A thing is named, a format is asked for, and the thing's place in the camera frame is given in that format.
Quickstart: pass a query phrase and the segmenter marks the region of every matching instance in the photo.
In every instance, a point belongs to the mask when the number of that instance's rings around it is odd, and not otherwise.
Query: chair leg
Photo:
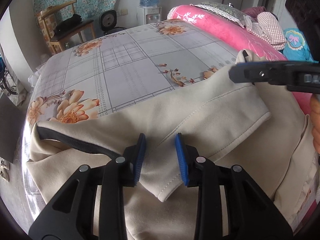
[[[92,39],[94,40],[96,38],[96,34],[94,32],[93,23],[90,24],[90,28],[91,28]]]
[[[79,32],[78,34],[79,34],[79,38],[80,38],[81,43],[83,43],[81,32]]]
[[[57,51],[56,51],[55,46],[51,44],[51,48],[52,48],[52,50],[53,50],[54,54],[57,54]]]
[[[60,47],[61,51],[65,51],[66,50],[65,47],[64,47],[63,42],[59,42],[59,47]]]

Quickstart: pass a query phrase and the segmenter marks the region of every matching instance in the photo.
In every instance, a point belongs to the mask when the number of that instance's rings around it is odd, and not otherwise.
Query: pink bow
[[[297,45],[297,42],[299,41],[298,37],[293,36],[292,34],[290,34],[289,36],[289,42],[294,42],[295,45]]]

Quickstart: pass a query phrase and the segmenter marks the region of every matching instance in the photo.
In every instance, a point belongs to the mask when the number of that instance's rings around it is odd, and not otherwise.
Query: wooden chair
[[[45,22],[45,18],[54,14],[57,11],[60,11],[61,9],[65,8],[69,5],[71,5],[71,12],[73,14],[75,14],[76,11],[75,11],[75,7],[73,6],[73,4],[76,2],[77,2],[77,0],[73,0],[73,1],[66,2],[64,4],[57,5],[41,16],[40,20],[42,20],[42,22],[44,24],[44,29],[48,35],[48,38],[50,38],[51,36],[50,36],[49,30],[48,30],[47,24]],[[74,27],[74,28],[62,33],[62,34],[58,34],[58,35],[55,34],[49,40],[49,43],[50,43],[54,53],[57,54],[57,51],[56,51],[54,45],[58,45],[60,47],[61,51],[64,51],[65,50],[64,44],[66,43],[66,41],[68,41],[70,39],[70,37],[72,37],[73,35],[76,35],[77,33],[79,34],[79,38],[80,38],[81,43],[84,43],[82,35],[81,35],[81,31],[86,28],[91,28],[92,37],[93,37],[93,39],[95,39],[96,35],[95,35],[94,29],[93,29],[93,20],[82,21],[76,27]]]

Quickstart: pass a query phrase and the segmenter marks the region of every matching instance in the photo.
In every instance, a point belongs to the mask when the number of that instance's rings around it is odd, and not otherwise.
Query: blue clothing
[[[287,43],[283,50],[283,55],[288,60],[315,62],[310,53],[309,46],[303,33],[297,28],[288,28],[284,31],[284,36],[287,39]]]

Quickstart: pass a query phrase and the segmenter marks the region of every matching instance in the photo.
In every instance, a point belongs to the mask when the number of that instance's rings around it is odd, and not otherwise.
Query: black bag
[[[59,23],[53,31],[55,34],[64,33],[76,27],[81,21],[82,21],[81,16],[78,14],[74,14],[71,18],[66,19],[63,22]]]

